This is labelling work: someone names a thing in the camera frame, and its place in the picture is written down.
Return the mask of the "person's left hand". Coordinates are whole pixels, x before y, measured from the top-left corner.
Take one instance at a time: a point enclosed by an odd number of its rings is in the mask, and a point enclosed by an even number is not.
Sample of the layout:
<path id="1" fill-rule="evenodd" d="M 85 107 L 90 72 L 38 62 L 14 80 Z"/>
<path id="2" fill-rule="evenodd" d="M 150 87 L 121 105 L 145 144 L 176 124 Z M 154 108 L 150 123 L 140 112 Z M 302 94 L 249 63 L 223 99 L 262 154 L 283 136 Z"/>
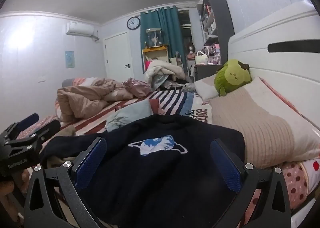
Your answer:
<path id="1" fill-rule="evenodd" d="M 22 172 L 22 188 L 21 191 L 25 193 L 27 191 L 29 185 L 29 177 L 30 173 L 26 169 Z M 13 208 L 12 203 L 9 201 L 7 195 L 12 193 L 14 190 L 14 182 L 13 181 L 5 181 L 1 183 L 1 203 L 4 208 L 8 211 L 9 209 Z"/>

